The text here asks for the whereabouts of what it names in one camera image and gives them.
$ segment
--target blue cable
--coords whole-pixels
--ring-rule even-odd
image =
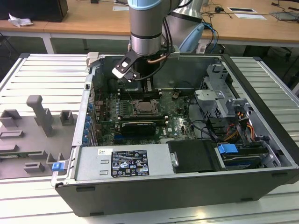
[[[213,37],[214,37],[214,39],[215,39],[214,46],[213,46],[213,48],[212,48],[212,50],[211,50],[211,53],[212,53],[213,50],[214,50],[215,47],[216,47],[217,36],[216,36],[216,34],[215,34],[215,30],[214,30],[211,26],[209,26],[208,24],[206,24],[206,23],[204,23],[204,22],[203,22],[203,24],[204,24],[206,27],[208,27],[208,28],[212,31],[212,33],[213,33]]]

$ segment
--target black bracket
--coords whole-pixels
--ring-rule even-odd
[[[131,66],[135,63],[135,61],[141,58],[142,55],[136,54],[133,50],[126,53],[126,55],[116,64],[115,68],[121,74],[125,74]]]

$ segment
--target white paper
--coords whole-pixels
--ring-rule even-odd
[[[9,15],[8,21],[16,27],[20,28],[21,26],[33,25],[33,23],[31,22],[30,19],[20,19],[20,18],[12,16],[10,13],[8,15]]]
[[[113,11],[129,11],[127,6],[113,6]]]
[[[98,155],[111,155],[112,151],[112,148],[99,148]]]
[[[263,17],[262,15],[239,14],[239,13],[235,13],[235,15],[236,15],[238,18],[241,18],[241,19],[266,20],[266,18]]]

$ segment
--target floor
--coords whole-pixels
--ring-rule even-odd
[[[45,46],[41,38],[37,37],[9,37],[9,42],[19,53],[46,53]],[[84,54],[91,51],[102,53],[124,53],[127,51],[127,41],[113,40],[87,40],[88,50],[84,50],[83,42],[80,39],[60,39],[53,38],[52,43],[59,54]],[[245,46],[241,45],[224,45],[225,53],[230,56],[242,56]],[[292,55],[287,61],[285,58],[286,50],[282,48],[270,48],[267,56],[263,57],[263,61],[276,73],[280,78],[284,76],[289,66],[294,62],[299,55],[299,48],[292,48]],[[262,52],[256,49],[253,56],[260,56]],[[8,42],[3,40],[0,45],[0,79],[2,79],[9,71],[10,67],[16,60],[18,55],[9,46]],[[291,76],[294,76],[299,71],[299,60],[289,70],[284,81],[288,82]]]

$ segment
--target motherboard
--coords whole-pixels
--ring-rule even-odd
[[[120,99],[100,94],[95,102],[98,145],[142,145],[195,139],[187,119],[188,96],[162,91],[160,98]]]

